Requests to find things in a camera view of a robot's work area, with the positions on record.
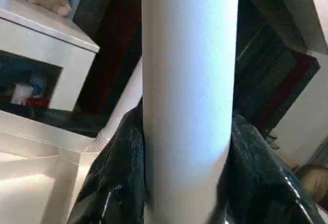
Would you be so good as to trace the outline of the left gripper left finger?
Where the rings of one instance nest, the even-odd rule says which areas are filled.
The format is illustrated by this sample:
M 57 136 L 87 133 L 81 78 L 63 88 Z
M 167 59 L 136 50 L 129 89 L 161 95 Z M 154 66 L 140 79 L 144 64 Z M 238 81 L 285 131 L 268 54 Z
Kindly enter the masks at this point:
M 128 111 L 92 163 L 68 223 L 143 223 L 145 205 L 142 105 Z

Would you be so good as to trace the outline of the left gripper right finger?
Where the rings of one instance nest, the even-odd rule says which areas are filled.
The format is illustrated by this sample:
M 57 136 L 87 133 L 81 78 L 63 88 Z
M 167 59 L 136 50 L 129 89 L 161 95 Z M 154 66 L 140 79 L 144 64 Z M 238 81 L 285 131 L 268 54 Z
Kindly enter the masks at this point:
M 293 171 L 238 113 L 232 116 L 226 176 L 233 223 L 327 223 Z

